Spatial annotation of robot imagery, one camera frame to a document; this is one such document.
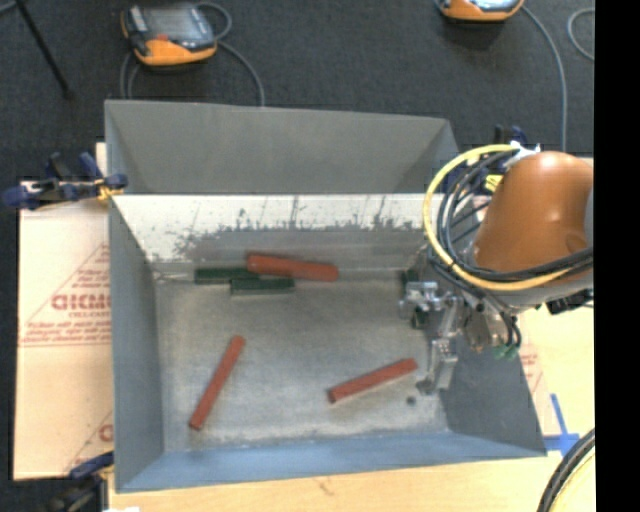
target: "cardboard sheet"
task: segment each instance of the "cardboard sheet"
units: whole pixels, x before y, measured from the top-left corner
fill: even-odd
[[[107,219],[97,200],[20,214],[16,480],[113,449]]]

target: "black cable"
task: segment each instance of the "black cable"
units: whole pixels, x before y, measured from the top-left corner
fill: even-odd
[[[431,267],[436,271],[436,273],[444,280],[452,284],[455,288],[467,292],[472,297],[475,297],[478,301],[482,301],[484,299],[484,290],[472,287],[466,281],[457,278],[454,274],[449,272],[449,270],[444,267],[442,261],[436,256],[435,252],[433,251],[433,247],[431,246],[427,248],[427,260],[429,261],[429,263],[431,263]]]
[[[553,53],[553,57],[556,60],[556,64],[558,66],[558,73],[560,74],[560,88],[561,88],[561,95],[562,95],[562,99],[561,99],[561,119],[560,119],[560,150],[566,152],[566,147],[567,147],[567,80],[565,78],[564,75],[564,65],[562,64],[562,59],[560,58],[560,52],[558,51],[558,48],[556,47],[555,43],[553,42],[553,39],[551,38],[551,35],[549,34],[549,32],[547,32],[547,29],[544,27],[544,25],[540,22],[540,20],[538,20],[538,18],[536,18],[536,16],[526,7],[526,6],[522,6],[522,11],[524,13],[527,14],[527,16],[529,16],[529,18],[531,18],[531,20],[533,21],[533,23],[536,25],[536,27],[538,27],[538,30],[540,30],[540,32],[542,32],[542,35],[544,36],[544,38],[547,40],[547,43],[549,44],[549,47],[551,48],[551,52]]]
[[[515,346],[516,348],[520,348],[520,346],[522,345],[522,331],[520,330],[520,327],[518,327],[518,317],[512,317],[511,326],[513,327],[513,333],[516,337]]]
[[[480,159],[468,168],[466,172],[460,172],[445,192],[438,210],[436,231],[443,248],[449,253],[454,261],[457,261],[460,258],[458,257],[453,241],[451,240],[451,229],[449,226],[452,226],[456,209],[462,201],[460,195],[464,193],[464,197],[468,197],[467,191],[469,183],[480,176],[490,165],[505,158],[506,156],[510,156],[514,151],[515,149],[511,151],[503,151],[493,154],[488,158]],[[482,181],[476,183],[472,187],[471,191],[476,190],[480,186],[482,186]]]
[[[505,313],[504,311],[500,312],[500,318],[502,319],[505,327],[507,328],[507,341],[505,341],[504,344],[505,346],[510,347],[511,345],[513,345],[513,338],[514,338],[513,319],[509,315],[507,315],[507,313]]]
[[[466,238],[467,236],[469,236],[471,233],[473,233],[474,231],[476,231],[480,225],[482,224],[482,222],[476,222],[475,224],[473,224],[472,226],[470,226],[468,229],[466,229],[465,231],[463,231],[462,233],[460,233],[459,235],[457,235],[453,240],[451,240],[451,244],[455,245],[457,242],[459,242],[460,240]]]
[[[489,207],[489,202],[487,201],[484,204],[480,204],[478,206],[474,206],[473,208],[470,208],[468,211],[461,213],[459,216],[457,216],[454,221],[451,224],[451,227],[453,226],[457,226],[458,224],[460,224],[462,221],[468,219],[469,217],[471,217],[472,215],[475,215],[476,213],[484,210],[485,208]]]
[[[569,477],[576,468],[586,459],[587,455],[596,446],[596,429],[593,428],[581,437],[565,454],[560,464],[551,475],[551,479],[542,494],[537,512],[549,512],[562,492]]]
[[[53,73],[54,78],[58,82],[58,85],[60,85],[60,88],[62,89],[62,95],[64,96],[65,99],[68,99],[68,100],[73,99],[74,98],[73,91],[69,87],[69,84],[67,83],[66,78],[62,74],[62,71],[60,70],[60,68],[58,67],[58,63],[56,62],[53,55],[51,54],[51,51],[49,50],[49,47],[44,41],[42,34],[40,34],[40,29],[36,26],[35,22],[33,21],[33,18],[31,17],[31,13],[27,9],[27,6],[24,4],[24,0],[15,0],[14,4],[18,8],[18,11],[22,16],[22,19],[24,20],[27,27],[29,28],[31,35],[35,39],[36,44],[38,45],[38,49],[40,50],[40,53],[42,54],[44,59],[47,61],[47,64],[49,65],[49,68],[51,69],[51,72]]]
[[[233,19],[231,18],[231,14],[229,14],[229,11],[227,11],[224,7],[214,2],[198,2],[196,4],[196,7],[210,7],[211,9],[218,11],[220,14],[222,14],[222,16],[224,16],[227,25],[222,31],[220,31],[219,34],[216,35],[216,39],[223,39],[229,34],[229,32],[231,32],[231,27],[233,27]]]
[[[461,258],[456,258],[455,263],[467,273],[473,274],[481,279],[490,279],[492,281],[520,281],[565,270],[564,274],[557,278],[564,279],[571,275],[576,275],[593,268],[593,248],[589,247],[582,249],[581,251],[572,253],[552,262],[513,272],[497,272],[491,269],[474,267],[466,263]]]
[[[247,59],[245,59],[235,48],[233,48],[230,44],[224,43],[222,41],[218,41],[218,44],[221,48],[227,50],[231,55],[233,55],[236,59],[238,59],[244,66],[249,70],[251,76],[253,77],[253,81],[256,83],[256,87],[258,88],[258,104],[261,107],[264,107],[266,104],[265,95],[264,95],[264,87],[262,82],[260,81],[260,77],[253,66],[249,63]]]
[[[129,61],[131,60],[132,55],[131,51],[128,51],[120,65],[118,86],[120,88],[120,97],[125,99],[130,99],[130,95],[127,93],[127,68],[129,67]]]
[[[471,179],[478,176],[484,170],[487,163],[491,164],[497,161],[499,158],[504,157],[505,154],[510,154],[510,153],[511,152],[506,152],[506,153],[503,152],[503,153],[493,155],[492,157],[489,157],[489,159],[486,159],[486,160],[481,159],[478,162],[476,162],[474,165],[472,165],[470,168],[468,168],[466,170],[466,173],[459,172],[456,178],[451,183],[449,183],[447,190],[443,194],[442,203],[440,204],[440,208],[438,209],[438,215],[436,220],[436,232],[437,232],[437,237],[442,243],[445,250],[447,250],[447,252],[450,254],[452,253],[452,256],[453,256],[452,259],[454,260],[454,262],[456,262],[456,260],[459,258],[453,247],[453,242],[450,239],[450,233],[447,228],[448,224],[445,222],[445,212],[447,212],[447,209],[449,213],[452,213],[457,207],[457,204],[451,204],[452,202],[451,198],[453,197],[456,191],[462,190],[466,183],[470,182]],[[431,261],[432,261],[432,264],[436,266],[438,273],[442,277],[449,275],[450,276],[449,281],[453,283],[460,282],[458,279],[454,279],[453,276],[451,276],[452,274],[451,269],[445,268],[441,264],[440,260],[435,256],[435,254],[432,254]],[[466,291],[476,297],[478,296],[478,291],[474,287],[467,286]]]

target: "orange device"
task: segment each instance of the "orange device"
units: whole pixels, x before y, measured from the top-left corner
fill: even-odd
[[[435,0],[447,18],[468,22],[499,22],[513,16],[524,0]]]
[[[211,25],[193,4],[134,5],[122,13],[120,21],[133,53],[151,68],[179,68],[199,63],[217,50]]]

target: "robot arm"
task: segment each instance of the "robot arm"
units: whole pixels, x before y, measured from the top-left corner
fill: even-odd
[[[566,153],[494,144],[437,173],[425,195],[427,243],[400,301],[403,316],[426,330],[424,391],[448,387],[460,338],[513,357],[519,313],[546,304],[555,314],[593,299],[592,218],[593,168]]]

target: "wire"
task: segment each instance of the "wire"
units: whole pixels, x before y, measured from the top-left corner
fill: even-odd
[[[507,341],[504,343],[505,347],[510,347],[513,345],[513,335],[514,335],[514,322],[513,319],[507,315],[504,311],[500,313],[500,318],[504,322],[504,326],[507,328]]]
[[[449,254],[453,255],[454,260],[457,259],[455,255],[454,240],[451,240],[451,230],[448,229],[448,226],[454,225],[454,215],[456,215],[458,206],[467,197],[472,196],[473,193],[477,189],[481,188],[484,184],[482,179],[476,181],[475,184],[472,184],[472,182],[479,176],[482,178],[483,174],[485,174],[485,171],[490,165],[494,164],[510,153],[511,151],[499,152],[486,159],[478,160],[478,162],[471,166],[466,173],[460,173],[449,186],[449,190],[445,194],[445,197],[440,204],[440,209],[438,212],[437,232],[438,237],[443,240],[444,247],[449,252]],[[464,238],[464,236],[466,235],[458,235],[458,237],[456,238]]]
[[[484,204],[480,204],[478,206],[474,206],[473,208],[471,208],[469,211],[464,212],[460,215],[457,215],[455,220],[453,221],[453,223],[451,224],[452,226],[456,226],[458,224],[460,224],[463,220],[471,217],[472,215],[475,215],[476,213],[484,210],[485,208],[489,207],[489,201],[487,201]]]
[[[549,512],[552,509],[560,494],[566,489],[570,477],[582,467],[595,446],[596,429],[593,428],[582,436],[562,458],[540,498],[537,512]]]
[[[229,43],[222,41],[222,39],[226,37],[229,34],[229,32],[231,32],[231,28],[233,26],[233,19],[231,17],[231,14],[229,14],[229,11],[227,11],[225,8],[223,8],[222,6],[214,2],[199,2],[199,3],[196,3],[195,6],[197,8],[208,7],[222,14],[222,16],[226,21],[226,24],[224,29],[221,30],[215,36],[215,44],[220,48],[224,49],[225,51],[227,51],[229,54],[231,54],[249,71],[249,73],[251,74],[251,77],[253,78],[253,81],[256,84],[256,88],[258,90],[258,104],[259,106],[264,107],[266,105],[264,86],[255,68],[238,50],[236,50]],[[133,98],[133,83],[141,68],[140,64],[136,62],[135,66],[131,69],[130,72],[128,72],[128,68],[130,67],[130,62],[131,62],[131,52],[127,52],[127,55],[125,56],[122,62],[122,65],[120,66],[120,77],[119,77],[120,96],[125,99]]]
[[[440,277],[444,278],[446,281],[451,283],[456,288],[459,288],[467,292],[469,295],[475,297],[478,301],[481,301],[485,298],[485,294],[481,290],[478,290],[476,288],[471,288],[464,281],[457,279],[450,272],[447,272],[447,269],[442,265],[442,262],[437,257],[434,256],[433,248],[431,246],[429,246],[427,251],[428,251],[427,258],[429,259],[429,263],[431,263],[432,268],[436,271],[436,273]]]
[[[570,17],[569,20],[567,21],[567,33],[569,34],[569,40],[571,41],[571,43],[573,44],[573,46],[576,47],[576,49],[582,54],[584,55],[587,59],[595,62],[596,58],[592,53],[589,53],[587,50],[585,50],[577,41],[574,33],[573,33],[573,24],[576,21],[576,19],[578,19],[580,16],[584,15],[584,14],[595,14],[596,12],[596,8],[595,7],[587,7],[585,9],[580,9],[579,11],[574,12]]]
[[[560,121],[560,149],[562,151],[566,152],[566,148],[567,148],[567,80],[565,78],[564,75],[564,66],[562,64],[562,59],[560,58],[560,52],[558,51],[558,48],[556,47],[555,43],[553,42],[553,39],[551,38],[551,36],[549,35],[549,32],[547,32],[547,29],[544,27],[544,25],[538,20],[538,18],[536,18],[534,16],[534,14],[526,7],[526,6],[522,6],[522,10],[523,12],[525,12],[527,14],[527,16],[529,16],[529,18],[531,18],[531,20],[533,21],[533,23],[538,27],[538,29],[540,30],[540,32],[542,32],[542,35],[544,36],[544,38],[547,40],[547,43],[549,44],[549,46],[551,47],[551,51],[553,53],[553,56],[556,60],[556,64],[558,65],[558,73],[560,74],[560,88],[561,88],[561,102],[562,102],[562,113],[561,113],[561,121]]]

